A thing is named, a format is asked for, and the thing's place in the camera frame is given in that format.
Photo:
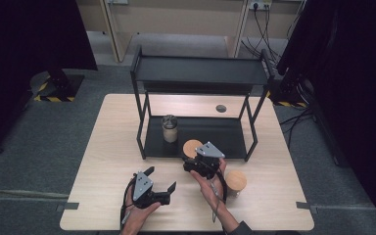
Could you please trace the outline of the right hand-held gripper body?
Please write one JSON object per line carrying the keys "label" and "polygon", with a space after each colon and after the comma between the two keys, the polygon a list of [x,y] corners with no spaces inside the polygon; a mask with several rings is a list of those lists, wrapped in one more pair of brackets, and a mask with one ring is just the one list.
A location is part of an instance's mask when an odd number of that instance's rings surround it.
{"label": "right hand-held gripper body", "polygon": [[187,158],[183,154],[184,170],[194,170],[206,179],[213,178],[219,170],[219,160],[224,159],[225,155],[211,142],[207,142],[201,147],[197,147],[196,152],[197,156],[195,159]]}

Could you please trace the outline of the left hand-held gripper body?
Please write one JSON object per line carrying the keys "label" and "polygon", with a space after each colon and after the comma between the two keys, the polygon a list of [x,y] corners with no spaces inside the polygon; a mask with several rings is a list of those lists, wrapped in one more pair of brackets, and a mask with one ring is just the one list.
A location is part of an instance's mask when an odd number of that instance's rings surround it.
{"label": "left hand-held gripper body", "polygon": [[138,209],[146,209],[151,204],[160,203],[161,205],[170,204],[170,195],[165,192],[154,192],[154,182],[145,175],[144,172],[139,171],[135,177],[135,184],[132,192],[133,205]]}

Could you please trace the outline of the cinnamon jar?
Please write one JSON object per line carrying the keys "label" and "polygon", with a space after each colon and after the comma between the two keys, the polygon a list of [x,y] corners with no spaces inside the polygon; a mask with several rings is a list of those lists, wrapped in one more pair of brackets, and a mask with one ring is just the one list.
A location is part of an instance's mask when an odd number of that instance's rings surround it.
{"label": "cinnamon jar", "polygon": [[185,157],[195,159],[197,156],[196,148],[201,147],[203,143],[196,139],[188,140],[183,145],[183,154]]}

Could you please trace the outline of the star anise jar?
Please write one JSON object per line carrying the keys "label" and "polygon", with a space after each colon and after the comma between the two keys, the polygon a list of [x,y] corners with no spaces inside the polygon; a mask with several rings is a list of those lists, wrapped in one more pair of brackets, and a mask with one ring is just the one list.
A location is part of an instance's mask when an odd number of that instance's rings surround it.
{"label": "star anise jar", "polygon": [[225,175],[229,197],[238,197],[247,186],[247,177],[240,170],[231,170]]}

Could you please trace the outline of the glass jar with white powder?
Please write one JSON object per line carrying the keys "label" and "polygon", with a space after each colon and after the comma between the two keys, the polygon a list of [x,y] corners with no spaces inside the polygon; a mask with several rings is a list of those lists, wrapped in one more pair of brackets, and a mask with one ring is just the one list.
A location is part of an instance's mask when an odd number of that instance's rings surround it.
{"label": "glass jar with white powder", "polygon": [[177,118],[174,115],[166,115],[162,118],[163,136],[168,143],[177,140]]}

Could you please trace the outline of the black metal rack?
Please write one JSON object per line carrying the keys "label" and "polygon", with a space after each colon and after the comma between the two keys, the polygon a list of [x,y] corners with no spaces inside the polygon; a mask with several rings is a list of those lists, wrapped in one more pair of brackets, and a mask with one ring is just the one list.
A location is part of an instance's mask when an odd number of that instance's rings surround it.
{"label": "black metal rack", "polygon": [[[141,156],[158,158],[178,158],[182,155],[183,144],[190,138],[210,140],[228,159],[247,161],[258,144],[255,122],[264,99],[260,98],[255,109],[251,108],[249,98],[254,87],[263,88],[262,94],[268,93],[268,84],[274,78],[274,72],[268,62],[268,56],[262,51],[257,59],[223,59],[199,57],[171,57],[145,55],[142,48],[137,48],[130,69],[132,85],[140,117],[140,129],[137,132]],[[186,94],[242,96],[243,105],[240,115],[247,115],[251,127],[253,142],[247,147],[242,129],[242,117],[188,117],[178,115],[177,139],[166,143],[162,117],[154,116],[150,100],[140,99],[139,87],[149,95]]]}

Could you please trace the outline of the person's left hand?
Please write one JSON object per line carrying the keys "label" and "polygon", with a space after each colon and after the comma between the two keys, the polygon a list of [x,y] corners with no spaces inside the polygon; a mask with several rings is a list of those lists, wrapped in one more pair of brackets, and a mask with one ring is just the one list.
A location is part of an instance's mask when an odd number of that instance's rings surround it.
{"label": "person's left hand", "polygon": [[161,204],[160,203],[154,203],[151,204],[146,209],[138,209],[133,205],[132,202],[132,191],[133,186],[130,186],[127,190],[127,195],[125,197],[125,215],[127,216],[126,222],[122,225],[123,228],[141,228],[143,227],[145,221],[148,219],[151,213],[156,211]]}

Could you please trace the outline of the person's right hand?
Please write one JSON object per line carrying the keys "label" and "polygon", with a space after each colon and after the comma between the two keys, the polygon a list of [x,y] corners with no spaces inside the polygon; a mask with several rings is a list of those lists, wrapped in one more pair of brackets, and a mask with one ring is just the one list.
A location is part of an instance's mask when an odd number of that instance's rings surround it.
{"label": "person's right hand", "polygon": [[224,159],[220,159],[219,162],[219,170],[211,179],[202,177],[194,170],[190,171],[190,174],[199,183],[200,191],[215,215],[220,215],[226,209],[224,200],[224,186],[221,182],[221,176],[225,171],[226,162]]}

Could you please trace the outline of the grey tape strip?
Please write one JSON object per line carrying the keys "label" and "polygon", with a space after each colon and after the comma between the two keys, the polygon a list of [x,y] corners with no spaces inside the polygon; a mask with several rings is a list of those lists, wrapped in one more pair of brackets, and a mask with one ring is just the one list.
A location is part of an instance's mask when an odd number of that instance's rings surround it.
{"label": "grey tape strip", "polygon": [[62,212],[64,210],[77,210],[79,203],[64,203],[57,205],[56,212]]}
{"label": "grey tape strip", "polygon": [[309,210],[312,214],[317,214],[317,208],[315,205],[312,205],[307,202],[296,202],[296,207],[302,210]]}

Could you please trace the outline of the stand base with striped tape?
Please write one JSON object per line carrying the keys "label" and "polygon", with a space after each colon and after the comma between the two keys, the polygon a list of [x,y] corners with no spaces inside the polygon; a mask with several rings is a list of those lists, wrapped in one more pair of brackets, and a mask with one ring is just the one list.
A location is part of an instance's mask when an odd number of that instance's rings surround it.
{"label": "stand base with striped tape", "polygon": [[38,88],[35,101],[72,102],[84,79],[82,74],[66,74],[61,78],[49,75]]}
{"label": "stand base with striped tape", "polygon": [[284,87],[282,83],[282,79],[274,78],[270,81],[266,97],[276,106],[306,108],[307,103],[297,87]]}

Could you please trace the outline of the white desk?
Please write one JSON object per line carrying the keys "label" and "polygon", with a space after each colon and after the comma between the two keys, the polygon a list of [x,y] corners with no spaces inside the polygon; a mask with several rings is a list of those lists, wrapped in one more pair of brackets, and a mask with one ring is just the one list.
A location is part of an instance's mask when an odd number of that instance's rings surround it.
{"label": "white desk", "polygon": [[126,64],[137,44],[151,54],[237,58],[282,55],[306,0],[76,0],[99,64]]}

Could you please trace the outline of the black curtain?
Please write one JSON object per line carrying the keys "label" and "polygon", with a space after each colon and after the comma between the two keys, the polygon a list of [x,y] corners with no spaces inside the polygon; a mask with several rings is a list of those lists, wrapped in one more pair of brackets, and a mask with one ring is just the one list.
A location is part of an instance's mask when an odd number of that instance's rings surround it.
{"label": "black curtain", "polygon": [[0,141],[47,71],[97,69],[76,0],[0,0]]}
{"label": "black curtain", "polygon": [[376,0],[306,0],[277,69],[283,92],[310,82],[336,164],[376,207]]}

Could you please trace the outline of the wall power outlet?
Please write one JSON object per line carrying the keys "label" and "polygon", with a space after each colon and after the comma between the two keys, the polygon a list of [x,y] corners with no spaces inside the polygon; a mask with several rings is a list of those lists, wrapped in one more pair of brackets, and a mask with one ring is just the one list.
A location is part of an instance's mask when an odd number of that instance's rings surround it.
{"label": "wall power outlet", "polygon": [[250,0],[249,9],[256,11],[269,11],[272,5],[272,0]]}

